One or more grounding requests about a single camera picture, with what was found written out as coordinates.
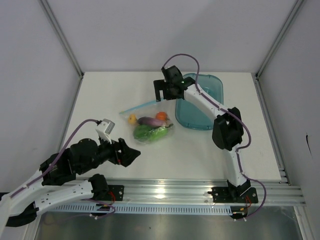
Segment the yellow lemon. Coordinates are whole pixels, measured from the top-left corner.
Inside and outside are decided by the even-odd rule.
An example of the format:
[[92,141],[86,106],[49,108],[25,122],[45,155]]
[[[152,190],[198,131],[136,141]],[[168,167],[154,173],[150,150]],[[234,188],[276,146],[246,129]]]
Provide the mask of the yellow lemon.
[[137,117],[135,114],[130,114],[128,119],[127,119],[128,123],[130,125],[135,125],[137,123]]

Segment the dark green chili pepper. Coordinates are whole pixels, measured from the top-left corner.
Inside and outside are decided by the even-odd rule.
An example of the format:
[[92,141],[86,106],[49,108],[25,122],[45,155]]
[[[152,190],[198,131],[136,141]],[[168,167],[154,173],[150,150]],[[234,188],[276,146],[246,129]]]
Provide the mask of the dark green chili pepper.
[[159,129],[159,128],[162,128],[162,129],[170,129],[174,126],[173,123],[170,123],[170,124],[166,124],[166,125],[162,125],[162,126],[157,126],[156,128]]

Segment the green cucumber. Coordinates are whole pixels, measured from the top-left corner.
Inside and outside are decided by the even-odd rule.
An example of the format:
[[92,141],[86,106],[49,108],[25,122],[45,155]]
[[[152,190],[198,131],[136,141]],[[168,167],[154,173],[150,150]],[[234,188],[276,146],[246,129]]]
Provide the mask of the green cucumber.
[[158,128],[153,128],[148,132],[147,141],[148,142],[158,141],[158,140],[166,137],[167,134],[168,134],[168,129],[164,126],[158,127]]

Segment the orange tomato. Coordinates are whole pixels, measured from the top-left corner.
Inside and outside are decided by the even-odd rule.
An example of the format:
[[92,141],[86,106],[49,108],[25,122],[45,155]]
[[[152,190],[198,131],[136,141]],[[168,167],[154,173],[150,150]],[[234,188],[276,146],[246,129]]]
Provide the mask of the orange tomato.
[[168,115],[166,112],[161,111],[155,115],[155,118],[158,120],[166,121],[168,119]]

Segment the clear zip top bag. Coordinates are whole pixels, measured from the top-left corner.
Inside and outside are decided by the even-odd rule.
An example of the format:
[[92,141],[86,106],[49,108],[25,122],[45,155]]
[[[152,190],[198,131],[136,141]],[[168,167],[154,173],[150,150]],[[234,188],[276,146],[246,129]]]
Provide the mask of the clear zip top bag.
[[123,110],[119,115],[128,125],[133,140],[142,145],[149,145],[174,134],[175,125],[169,108],[163,100],[152,100]]

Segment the green bell pepper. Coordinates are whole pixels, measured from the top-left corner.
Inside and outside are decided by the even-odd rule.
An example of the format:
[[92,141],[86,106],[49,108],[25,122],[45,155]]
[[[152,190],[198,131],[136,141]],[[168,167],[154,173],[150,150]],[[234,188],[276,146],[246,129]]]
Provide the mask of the green bell pepper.
[[147,141],[153,129],[154,128],[149,125],[138,125],[133,130],[133,137],[137,141]]

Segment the purple eggplant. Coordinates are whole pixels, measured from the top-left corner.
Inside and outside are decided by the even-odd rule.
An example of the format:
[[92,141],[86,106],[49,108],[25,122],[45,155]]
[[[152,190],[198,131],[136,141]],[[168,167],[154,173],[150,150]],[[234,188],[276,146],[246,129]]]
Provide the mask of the purple eggplant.
[[159,127],[167,124],[166,121],[159,120],[153,117],[148,117],[148,116],[140,117],[137,120],[137,123],[139,125],[148,125],[153,127]]

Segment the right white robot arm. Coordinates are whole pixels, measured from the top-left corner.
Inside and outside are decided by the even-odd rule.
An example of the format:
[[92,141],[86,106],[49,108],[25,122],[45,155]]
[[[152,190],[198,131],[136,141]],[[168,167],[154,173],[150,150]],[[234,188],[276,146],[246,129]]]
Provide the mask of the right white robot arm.
[[163,80],[153,82],[156,101],[161,101],[160,92],[165,100],[186,100],[207,117],[212,119],[213,143],[221,149],[225,157],[227,187],[213,188],[210,194],[216,203],[236,203],[244,200],[251,182],[244,176],[239,148],[243,141],[244,127],[238,108],[226,108],[219,103],[191,77],[183,78],[176,66],[162,67]]

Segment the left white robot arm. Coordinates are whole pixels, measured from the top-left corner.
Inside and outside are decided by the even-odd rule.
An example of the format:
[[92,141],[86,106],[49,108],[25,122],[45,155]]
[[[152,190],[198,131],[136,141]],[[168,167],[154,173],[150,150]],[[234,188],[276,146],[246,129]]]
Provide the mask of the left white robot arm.
[[23,190],[0,195],[0,227],[27,225],[55,207],[79,200],[115,201],[102,174],[71,187],[64,185],[105,162],[128,167],[140,155],[139,150],[129,147],[122,138],[111,142],[101,140],[99,144],[90,138],[80,140],[43,162],[31,177],[36,180],[34,183]]

